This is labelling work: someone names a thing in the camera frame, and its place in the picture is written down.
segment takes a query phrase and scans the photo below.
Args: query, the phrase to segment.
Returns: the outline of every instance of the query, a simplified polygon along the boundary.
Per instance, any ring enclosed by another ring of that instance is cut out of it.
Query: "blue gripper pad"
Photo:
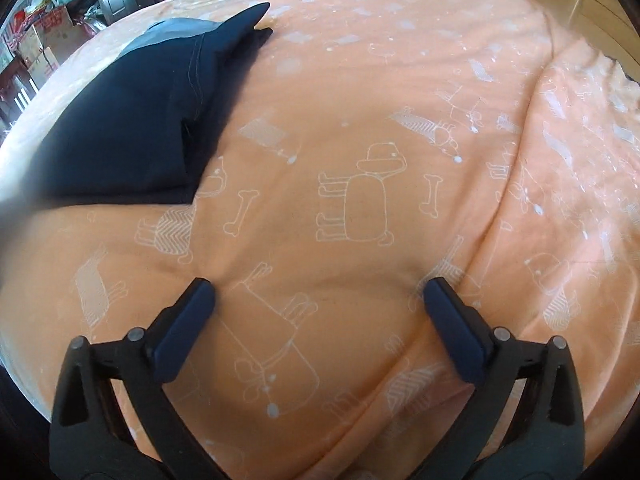
[[[458,375],[465,383],[479,386],[494,349],[491,328],[474,308],[462,303],[444,278],[429,280],[422,296]]]
[[[213,285],[197,278],[174,306],[165,309],[165,316],[161,317],[164,314],[161,312],[158,331],[164,335],[149,348],[156,382],[170,383],[178,376],[215,304]]]

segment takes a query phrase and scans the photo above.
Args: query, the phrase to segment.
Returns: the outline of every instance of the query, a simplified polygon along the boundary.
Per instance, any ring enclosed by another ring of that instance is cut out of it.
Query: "orange bedsheet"
[[[261,1],[115,23],[0,162],[152,23]],[[202,276],[217,313],[166,390],[231,477],[400,480],[470,393],[418,296],[445,276],[492,326],[569,341],[591,461],[640,391],[638,85],[529,0],[266,1],[274,35],[193,205],[42,212],[4,255],[14,379],[49,415],[71,338],[121,338]]]

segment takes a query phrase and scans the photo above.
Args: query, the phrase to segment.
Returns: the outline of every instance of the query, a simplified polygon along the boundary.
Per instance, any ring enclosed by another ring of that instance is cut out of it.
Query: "cardboard box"
[[[60,68],[60,64],[56,59],[56,56],[51,51],[50,47],[44,49],[44,52],[40,54],[31,66],[27,69],[31,75],[31,79],[36,83],[38,88],[42,88],[47,79],[51,77],[57,69]]]
[[[66,7],[57,7],[27,29],[18,52],[27,68],[49,47],[59,63],[71,56],[88,39],[84,28],[75,27]]]

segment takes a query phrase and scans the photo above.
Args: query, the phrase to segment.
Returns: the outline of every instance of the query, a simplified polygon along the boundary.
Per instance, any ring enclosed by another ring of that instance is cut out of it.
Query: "screw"
[[[140,328],[139,326],[132,328],[131,330],[129,330],[129,333],[127,333],[127,339],[133,342],[140,341],[144,336],[145,329]]]
[[[511,332],[509,332],[505,327],[499,326],[494,330],[495,338],[498,341],[508,341],[511,339]]]
[[[75,337],[71,340],[71,343],[69,343],[69,346],[73,350],[78,350],[79,348],[82,348],[82,345],[84,345],[85,341],[86,339],[84,338],[84,336],[79,335],[78,337]]]
[[[553,342],[556,348],[559,348],[561,350],[566,348],[566,339],[561,335],[555,335],[553,338]]]

